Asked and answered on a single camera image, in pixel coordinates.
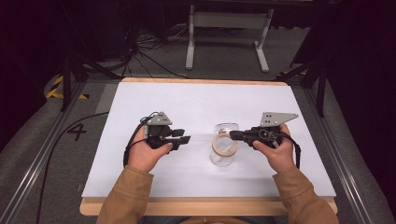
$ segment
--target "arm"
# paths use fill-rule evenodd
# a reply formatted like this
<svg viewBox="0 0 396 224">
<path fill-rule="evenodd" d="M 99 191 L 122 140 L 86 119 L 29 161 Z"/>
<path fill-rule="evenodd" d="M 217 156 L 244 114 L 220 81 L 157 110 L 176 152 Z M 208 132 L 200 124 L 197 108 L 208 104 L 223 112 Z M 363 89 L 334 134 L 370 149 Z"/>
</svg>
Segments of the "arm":
<svg viewBox="0 0 396 224">
<path fill-rule="evenodd" d="M 280 131 L 290 134 L 285 124 L 280 125 Z M 266 156 L 277 172 L 274 180 L 282 203 L 288 209 L 290 224 L 338 223 L 338 218 L 329 204 L 314 192 L 311 182 L 294 165 L 291 141 L 284 138 L 277 149 L 269 148 L 259 141 L 255 141 L 253 145 Z"/>
<path fill-rule="evenodd" d="M 144 129 L 141 128 L 133 143 L 143 136 Z M 128 165 L 103 203 L 96 223 L 138 223 L 148 204 L 153 178 L 149 172 L 171 148 L 172 144 L 166 144 L 152 149 L 144 141 L 132 145 Z"/>
</svg>

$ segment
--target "hand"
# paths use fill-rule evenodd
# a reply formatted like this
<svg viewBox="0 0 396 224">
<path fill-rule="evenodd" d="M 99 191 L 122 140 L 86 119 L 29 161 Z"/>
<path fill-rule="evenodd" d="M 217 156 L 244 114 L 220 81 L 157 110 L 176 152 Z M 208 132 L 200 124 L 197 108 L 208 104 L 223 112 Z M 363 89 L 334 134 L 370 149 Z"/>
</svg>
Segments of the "hand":
<svg viewBox="0 0 396 224">
<path fill-rule="evenodd" d="M 286 124 L 279 125 L 280 131 L 290 135 Z M 268 160 L 270 166 L 277 172 L 282 173 L 295 167 L 293 161 L 293 143 L 283 138 L 282 144 L 277 148 L 270 148 L 260 141 L 254 141 L 253 146 L 257 148 Z"/>
<path fill-rule="evenodd" d="M 157 149 L 152 149 L 144 139 L 145 127 L 139 129 L 133 140 L 133 146 L 129 151 L 128 166 L 132 166 L 144 172 L 150 172 L 157 161 L 172 148 L 172 143 L 165 144 Z"/>
</svg>

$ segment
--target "tan sleeve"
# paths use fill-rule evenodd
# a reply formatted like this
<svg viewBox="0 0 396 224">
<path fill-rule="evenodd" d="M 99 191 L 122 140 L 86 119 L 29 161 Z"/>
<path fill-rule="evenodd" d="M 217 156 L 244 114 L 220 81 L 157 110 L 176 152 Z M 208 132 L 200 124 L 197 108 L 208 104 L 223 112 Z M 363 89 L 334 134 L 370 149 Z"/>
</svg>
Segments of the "tan sleeve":
<svg viewBox="0 0 396 224">
<path fill-rule="evenodd" d="M 338 223 L 332 208 L 314 192 L 314 186 L 299 169 L 274 175 L 274 180 L 288 209 L 289 224 Z"/>
<path fill-rule="evenodd" d="M 148 205 L 152 178 L 127 166 L 103 203 L 96 223 L 138 223 Z"/>
</svg>

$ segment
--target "white stand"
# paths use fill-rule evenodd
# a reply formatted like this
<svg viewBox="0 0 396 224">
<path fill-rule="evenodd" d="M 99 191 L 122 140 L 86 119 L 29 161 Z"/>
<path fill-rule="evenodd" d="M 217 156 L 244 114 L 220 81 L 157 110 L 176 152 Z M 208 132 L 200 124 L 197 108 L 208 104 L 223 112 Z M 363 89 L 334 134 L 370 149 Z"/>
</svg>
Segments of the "white stand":
<svg viewBox="0 0 396 224">
<path fill-rule="evenodd" d="M 267 36 L 273 12 L 273 9 L 268 10 L 267 14 L 195 12 L 194 6 L 191 6 L 189 24 L 190 41 L 187 49 L 186 69 L 192 69 L 194 60 L 194 27 L 225 27 L 262 29 L 262 36 L 259 41 L 254 42 L 254 46 L 262 71 L 264 73 L 269 72 L 268 63 L 262 51 L 262 45 Z"/>
</svg>

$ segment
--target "dark background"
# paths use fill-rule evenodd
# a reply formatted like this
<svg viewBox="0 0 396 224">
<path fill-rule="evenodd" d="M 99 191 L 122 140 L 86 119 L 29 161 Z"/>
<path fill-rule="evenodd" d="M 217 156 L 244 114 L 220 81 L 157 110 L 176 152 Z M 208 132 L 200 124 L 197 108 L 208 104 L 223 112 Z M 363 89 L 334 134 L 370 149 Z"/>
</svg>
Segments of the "dark background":
<svg viewBox="0 0 396 224">
<path fill-rule="evenodd" d="M 60 71 L 67 52 L 73 50 L 97 62 L 121 58 L 128 50 L 124 41 L 128 27 L 133 31 L 137 24 L 144 25 L 164 38 L 166 28 L 185 22 L 189 14 L 188 6 L 138 6 L 135 17 L 120 13 L 126 7 L 137 8 L 94 0 L 0 3 L 0 150 L 46 103 L 44 87 Z M 322 53 L 322 46 L 333 41 L 332 53 L 326 58 L 329 81 L 393 215 L 395 11 L 393 1 L 364 1 L 336 13 L 280 9 L 272 21 L 274 27 L 314 24 L 299 50 L 297 63 L 315 59 Z"/>
</svg>

